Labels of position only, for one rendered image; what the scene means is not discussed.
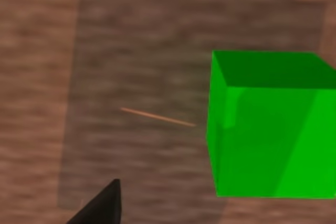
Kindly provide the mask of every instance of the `green block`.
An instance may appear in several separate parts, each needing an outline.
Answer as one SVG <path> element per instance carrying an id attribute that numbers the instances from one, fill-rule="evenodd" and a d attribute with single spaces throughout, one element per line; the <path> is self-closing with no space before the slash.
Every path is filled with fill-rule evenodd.
<path id="1" fill-rule="evenodd" d="M 214 51 L 207 143 L 220 197 L 335 198 L 336 71 L 310 52 Z"/>

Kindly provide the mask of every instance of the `green box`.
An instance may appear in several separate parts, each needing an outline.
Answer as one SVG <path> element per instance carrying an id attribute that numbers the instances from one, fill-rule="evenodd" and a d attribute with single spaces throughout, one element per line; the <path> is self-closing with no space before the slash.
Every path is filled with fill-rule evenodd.
<path id="1" fill-rule="evenodd" d="M 311 52 L 214 51 L 207 143 L 220 197 L 333 199 L 336 71 Z"/>

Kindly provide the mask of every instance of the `black triangular tip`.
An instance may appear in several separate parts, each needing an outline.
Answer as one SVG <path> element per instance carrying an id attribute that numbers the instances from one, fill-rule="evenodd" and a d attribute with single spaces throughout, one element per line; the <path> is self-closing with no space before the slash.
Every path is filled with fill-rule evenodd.
<path id="1" fill-rule="evenodd" d="M 84 206 L 67 224 L 120 224 L 121 185 L 113 180 Z"/>

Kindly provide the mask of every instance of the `cube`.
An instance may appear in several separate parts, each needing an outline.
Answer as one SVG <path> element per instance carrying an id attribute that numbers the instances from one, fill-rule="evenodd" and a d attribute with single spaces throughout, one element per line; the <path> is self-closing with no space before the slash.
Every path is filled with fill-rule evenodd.
<path id="1" fill-rule="evenodd" d="M 214 51 L 207 145 L 218 197 L 333 199 L 336 71 L 312 52 Z"/>

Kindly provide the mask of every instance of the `cube's front face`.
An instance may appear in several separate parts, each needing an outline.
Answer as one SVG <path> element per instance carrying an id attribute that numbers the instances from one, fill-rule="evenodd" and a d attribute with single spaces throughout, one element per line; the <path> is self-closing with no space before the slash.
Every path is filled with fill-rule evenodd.
<path id="1" fill-rule="evenodd" d="M 217 194 L 334 198 L 335 88 L 314 54 L 214 52 L 207 141 Z"/>

